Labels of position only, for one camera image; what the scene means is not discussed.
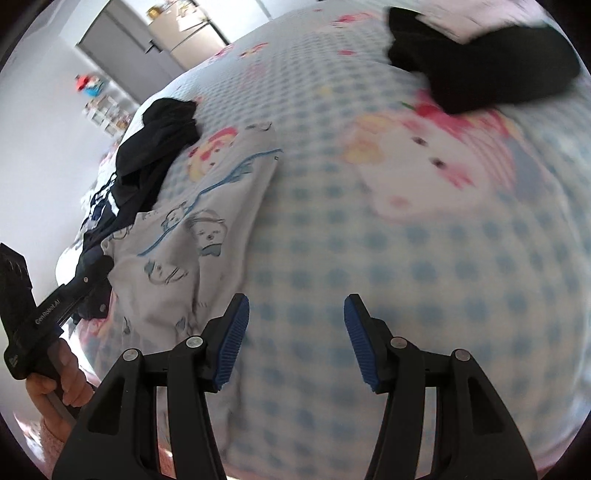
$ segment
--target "blue polka dot bedsheet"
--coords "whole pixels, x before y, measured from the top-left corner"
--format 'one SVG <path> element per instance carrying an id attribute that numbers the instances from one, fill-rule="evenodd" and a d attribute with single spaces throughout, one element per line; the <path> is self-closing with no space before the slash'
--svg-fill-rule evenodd
<path id="1" fill-rule="evenodd" d="M 365 475 L 385 398 L 356 364 L 349 293 L 421 349 L 473 353 L 539 468 L 589 412 L 589 76 L 559 97 L 447 116 L 425 78 L 388 64 L 386 4 L 329 0 L 270 22 L 152 97 L 128 132 L 155 98 L 199 101 L 202 139 L 156 207 L 250 123 L 271 121 L 285 152 L 245 260 L 251 320 L 222 452 L 241 472 Z M 115 315 L 95 345 L 99 375 L 124 329 Z"/>

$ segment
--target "metal screw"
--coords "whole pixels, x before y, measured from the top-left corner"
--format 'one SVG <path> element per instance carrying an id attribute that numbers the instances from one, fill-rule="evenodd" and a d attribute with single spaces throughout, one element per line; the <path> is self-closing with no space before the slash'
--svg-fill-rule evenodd
<path id="1" fill-rule="evenodd" d="M 406 341 L 406 338 L 394 337 L 392 340 L 390 340 L 390 345 L 392 345 L 394 348 L 406 348 L 408 342 Z"/>
<path id="2" fill-rule="evenodd" d="M 201 337 L 187 338 L 187 346 L 189 348 L 197 348 L 203 345 L 203 339 Z"/>
<path id="3" fill-rule="evenodd" d="M 135 348 L 130 348 L 123 353 L 123 360 L 131 362 L 138 357 L 139 353 Z"/>
<path id="4" fill-rule="evenodd" d="M 470 355 L 470 352 L 460 348 L 459 350 L 456 350 L 456 358 L 460 362 L 467 362 L 472 356 Z"/>

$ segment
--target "refrigerator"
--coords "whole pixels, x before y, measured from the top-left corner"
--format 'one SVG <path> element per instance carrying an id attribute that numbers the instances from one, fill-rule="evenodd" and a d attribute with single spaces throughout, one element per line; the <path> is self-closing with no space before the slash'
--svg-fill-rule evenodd
<path id="1" fill-rule="evenodd" d="M 177 1 L 148 27 L 159 48 L 168 50 L 186 70 L 215 55 L 228 42 L 200 7 Z"/>

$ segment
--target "pile of clothes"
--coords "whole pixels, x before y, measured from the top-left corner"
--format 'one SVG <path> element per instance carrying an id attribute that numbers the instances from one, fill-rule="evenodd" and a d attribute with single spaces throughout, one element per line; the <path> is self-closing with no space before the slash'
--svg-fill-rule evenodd
<path id="1" fill-rule="evenodd" d="M 95 209 L 100 218 L 93 218 L 93 226 L 84 234 L 82 254 L 76 267 L 80 274 L 100 257 L 100 243 L 114 232 L 135 222 L 139 212 L 149 212 L 168 169 L 183 149 L 201 137 L 193 115 L 194 102 L 161 98 L 144 112 L 144 127 L 121 144 L 116 156 L 116 175 L 103 193 L 110 193 L 118 210 L 102 195 L 101 208 Z M 91 295 L 79 306 L 74 322 L 82 319 L 101 319 L 108 314 L 111 285 L 108 280 L 98 284 Z"/>
<path id="2" fill-rule="evenodd" d="M 535 0 L 428 0 L 422 10 L 390 9 L 388 57 L 424 73 L 446 113 L 557 95 L 580 73 L 573 47 Z"/>

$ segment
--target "wall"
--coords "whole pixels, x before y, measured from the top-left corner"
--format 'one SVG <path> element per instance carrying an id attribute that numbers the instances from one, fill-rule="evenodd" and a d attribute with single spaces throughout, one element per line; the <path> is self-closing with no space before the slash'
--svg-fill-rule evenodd
<path id="1" fill-rule="evenodd" d="M 51 24 L 19 43 L 0 74 L 0 242 L 25 255 L 37 303 L 56 287 L 57 259 L 83 220 L 79 198 L 112 144 L 82 116 L 87 99 L 74 77 L 89 66 L 59 38 L 76 5 L 66 0 Z M 2 352 L 6 344 L 0 328 Z M 13 431 L 12 411 L 37 416 L 24 382 L 13 380 L 3 361 L 0 410 Z"/>
<path id="2" fill-rule="evenodd" d="M 272 18 L 280 17 L 287 12 L 314 5 L 316 0 L 259 0 Z"/>

